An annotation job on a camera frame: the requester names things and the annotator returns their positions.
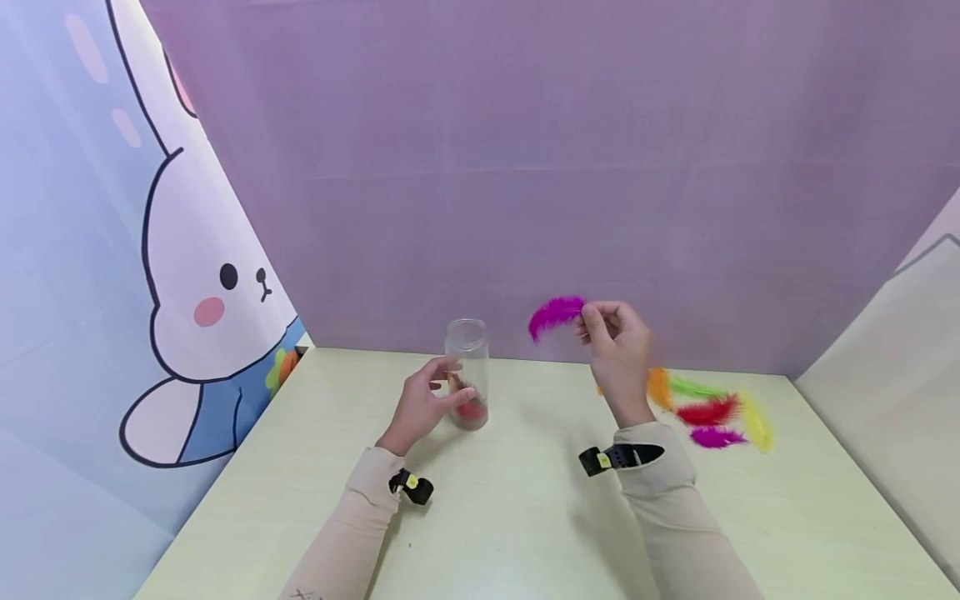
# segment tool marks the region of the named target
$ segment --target bunny mouth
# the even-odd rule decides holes
[[[267,287],[267,272],[264,271],[263,267],[256,270],[256,281],[263,286],[263,296],[260,297],[260,302],[263,303],[267,301],[267,297],[274,292],[274,290]]]

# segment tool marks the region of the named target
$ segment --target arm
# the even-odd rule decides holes
[[[367,448],[347,480],[333,514],[307,548],[277,600],[362,600],[380,545],[399,506],[390,478],[403,459],[380,447]]]
[[[435,358],[407,377],[394,419],[367,448],[347,480],[333,514],[307,548],[277,600],[363,600],[387,526],[399,506],[390,479],[410,448],[433,431],[444,413],[473,398],[472,388],[436,397],[446,380],[445,360]]]
[[[657,460],[616,472],[640,524],[657,588],[671,598],[762,598],[746,566],[693,487],[696,473],[669,425],[621,429],[615,444],[655,444]]]
[[[647,404],[650,329],[624,302],[591,302],[576,333],[590,346],[590,368],[620,430],[615,444],[654,444],[663,454],[617,472],[643,531],[663,600],[762,598],[747,568],[693,487],[696,473],[676,432]]]

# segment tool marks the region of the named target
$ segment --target light green tabletop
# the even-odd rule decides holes
[[[308,350],[137,600],[276,598],[426,358]],[[768,598],[958,597],[787,379],[678,373],[749,392],[776,428],[769,455],[688,445]],[[483,429],[443,423],[411,453],[436,491],[426,509],[402,504],[370,598],[656,598],[616,477],[577,462],[614,430],[588,368],[493,360],[490,396]]]

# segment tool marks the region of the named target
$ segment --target bunny eye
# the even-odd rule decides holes
[[[237,286],[237,268],[228,262],[220,268],[220,285],[225,289],[232,290]]]

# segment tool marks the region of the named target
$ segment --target sleeve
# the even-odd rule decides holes
[[[640,523],[662,600],[763,595],[693,486],[696,472],[680,439],[665,423],[621,429],[615,444],[655,444],[655,461],[616,473]]]
[[[403,459],[367,448],[353,468],[333,514],[307,548],[277,600],[363,600],[384,534],[399,506],[390,479]]]

